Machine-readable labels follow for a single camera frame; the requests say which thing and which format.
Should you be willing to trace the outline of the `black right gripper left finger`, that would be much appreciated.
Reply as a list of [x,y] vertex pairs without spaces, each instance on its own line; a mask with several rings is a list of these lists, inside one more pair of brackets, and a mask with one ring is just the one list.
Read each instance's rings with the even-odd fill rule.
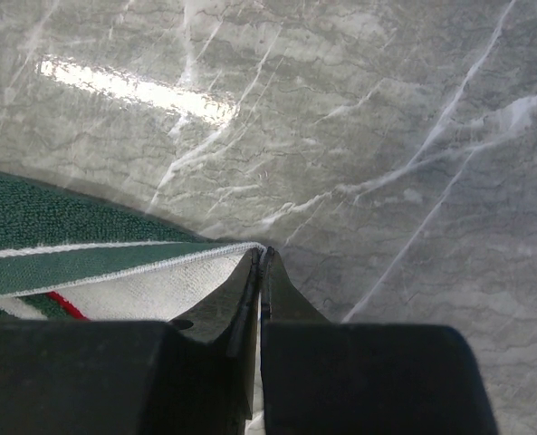
[[0,434],[241,434],[257,249],[168,322],[0,321]]

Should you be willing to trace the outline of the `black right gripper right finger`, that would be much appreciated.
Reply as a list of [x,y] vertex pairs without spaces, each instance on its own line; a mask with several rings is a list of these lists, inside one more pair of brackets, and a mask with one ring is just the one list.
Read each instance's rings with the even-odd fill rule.
[[336,324],[269,249],[261,282],[269,434],[495,434],[475,355],[455,328]]

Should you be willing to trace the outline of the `green white striped towel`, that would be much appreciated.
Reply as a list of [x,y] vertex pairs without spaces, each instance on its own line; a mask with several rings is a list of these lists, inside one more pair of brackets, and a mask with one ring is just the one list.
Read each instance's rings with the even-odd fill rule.
[[0,321],[168,322],[251,249],[0,172]]

